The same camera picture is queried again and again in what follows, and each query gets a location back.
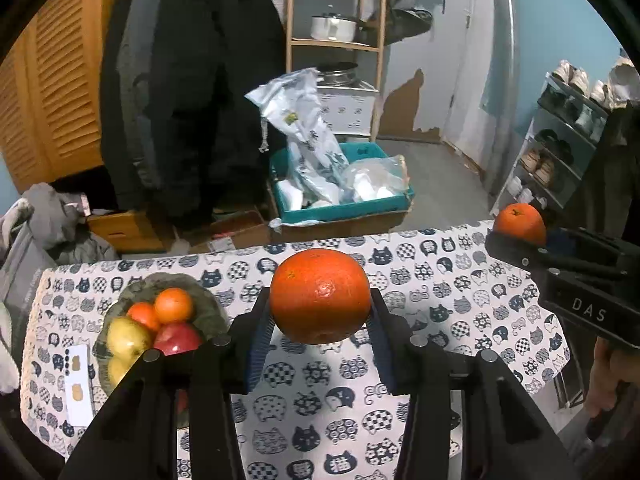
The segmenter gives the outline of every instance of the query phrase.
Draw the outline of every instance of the white pot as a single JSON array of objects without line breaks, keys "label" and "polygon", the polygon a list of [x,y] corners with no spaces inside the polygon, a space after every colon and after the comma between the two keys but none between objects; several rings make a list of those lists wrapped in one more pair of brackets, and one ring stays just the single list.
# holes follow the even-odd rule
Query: white pot
[{"label": "white pot", "polygon": [[314,40],[345,41],[356,36],[356,22],[340,16],[314,16],[311,18],[311,37]]}]

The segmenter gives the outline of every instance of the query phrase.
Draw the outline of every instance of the louvered door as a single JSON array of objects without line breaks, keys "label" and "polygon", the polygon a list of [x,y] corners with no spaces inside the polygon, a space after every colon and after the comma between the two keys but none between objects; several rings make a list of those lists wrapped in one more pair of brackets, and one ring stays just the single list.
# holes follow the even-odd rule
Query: louvered door
[{"label": "louvered door", "polygon": [[52,180],[49,161],[34,134],[28,97],[21,36],[0,65],[0,151],[19,192]]},{"label": "louvered door", "polygon": [[101,0],[48,0],[25,30],[34,122],[55,178],[101,165],[95,22]]}]

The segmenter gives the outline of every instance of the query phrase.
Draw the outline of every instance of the teal box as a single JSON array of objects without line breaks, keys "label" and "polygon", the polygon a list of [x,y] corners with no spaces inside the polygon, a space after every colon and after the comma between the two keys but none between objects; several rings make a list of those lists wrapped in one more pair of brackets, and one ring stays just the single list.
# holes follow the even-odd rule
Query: teal box
[{"label": "teal box", "polygon": [[[360,160],[361,158],[386,158],[386,153],[375,142],[343,142],[340,144],[344,156],[349,162]],[[287,149],[279,150],[271,156],[270,177],[275,183],[287,176],[289,159]],[[273,186],[273,195],[276,199],[280,218],[285,224],[295,224],[305,220],[320,220],[331,222],[333,220],[343,220],[345,218],[356,218],[376,213],[386,213],[389,211],[406,211],[414,200],[414,189],[409,186],[409,190],[404,195],[391,196],[388,198],[378,198],[350,204],[328,205],[326,207],[316,207],[302,209],[300,211],[285,211],[284,200],[277,186]]]}]

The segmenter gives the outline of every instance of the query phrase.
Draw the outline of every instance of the tangerine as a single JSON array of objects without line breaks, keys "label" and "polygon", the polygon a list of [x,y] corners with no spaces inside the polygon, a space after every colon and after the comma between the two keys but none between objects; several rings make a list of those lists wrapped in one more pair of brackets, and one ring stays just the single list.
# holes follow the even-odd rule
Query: tangerine
[{"label": "tangerine", "polygon": [[546,245],[545,222],[536,208],[529,204],[509,204],[494,221],[494,231],[526,240],[539,246]]},{"label": "tangerine", "polygon": [[129,307],[129,310],[127,310],[127,316],[141,325],[146,326],[151,332],[160,330],[160,321],[151,303],[147,303],[146,301],[134,303]]},{"label": "tangerine", "polygon": [[154,309],[161,324],[188,321],[193,315],[193,300],[181,288],[166,288],[156,297]]},{"label": "tangerine", "polygon": [[348,254],[308,249],[278,266],[269,304],[276,325],[292,341],[333,343],[352,335],[367,319],[369,280]]}]

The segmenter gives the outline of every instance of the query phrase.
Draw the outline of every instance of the hand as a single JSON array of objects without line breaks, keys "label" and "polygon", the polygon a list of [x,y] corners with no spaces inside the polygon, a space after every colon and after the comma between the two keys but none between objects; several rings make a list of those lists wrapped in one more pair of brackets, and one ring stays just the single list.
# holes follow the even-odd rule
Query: hand
[{"label": "hand", "polygon": [[620,381],[640,385],[640,355],[614,350],[609,343],[598,338],[593,348],[593,366],[589,392],[584,408],[591,417],[601,410],[612,410],[616,405],[616,387]]}]

